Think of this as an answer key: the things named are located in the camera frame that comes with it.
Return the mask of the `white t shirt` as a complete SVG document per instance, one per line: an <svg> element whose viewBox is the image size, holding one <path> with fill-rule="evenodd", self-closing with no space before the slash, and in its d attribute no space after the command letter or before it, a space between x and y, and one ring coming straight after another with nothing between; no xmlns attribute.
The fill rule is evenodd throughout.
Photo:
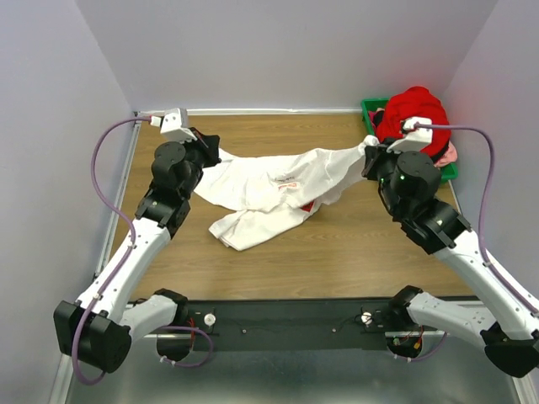
<svg viewBox="0 0 539 404"><path fill-rule="evenodd" d="M366 148L377 143L367 136L348 149L269 157L220 150L221 163L205 169L195 189L202 199L231 211L210 233L226 247L244 251L301 225L361 181Z"/></svg>

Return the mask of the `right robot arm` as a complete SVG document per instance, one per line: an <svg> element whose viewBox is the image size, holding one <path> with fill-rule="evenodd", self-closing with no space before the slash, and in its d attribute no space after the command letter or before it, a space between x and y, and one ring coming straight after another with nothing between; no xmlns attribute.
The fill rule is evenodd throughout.
<svg viewBox="0 0 539 404"><path fill-rule="evenodd" d="M440 172L420 151L366 147L364 178L375 181L393 221L407 238L451 268L483 303L467 309L406 286L372 321L392 330L433 327L482 349L507 375L538 366L538 300L482 247L479 235L452 205L435 195Z"/></svg>

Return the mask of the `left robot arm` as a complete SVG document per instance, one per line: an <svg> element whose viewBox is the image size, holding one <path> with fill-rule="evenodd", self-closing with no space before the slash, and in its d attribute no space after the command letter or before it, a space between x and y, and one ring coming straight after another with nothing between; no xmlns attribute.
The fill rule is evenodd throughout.
<svg viewBox="0 0 539 404"><path fill-rule="evenodd" d="M197 129L188 141L167 141L154 152L152 181L129 221L124 241L93 283L73 302L61 301L53 313L59 349L103 375L115 372L131 345L164 328L188 331L188 300L157 290L133 307L127 303L155 257L172 241L190 211L189 200L206 168L220 163L220 138Z"/></svg>

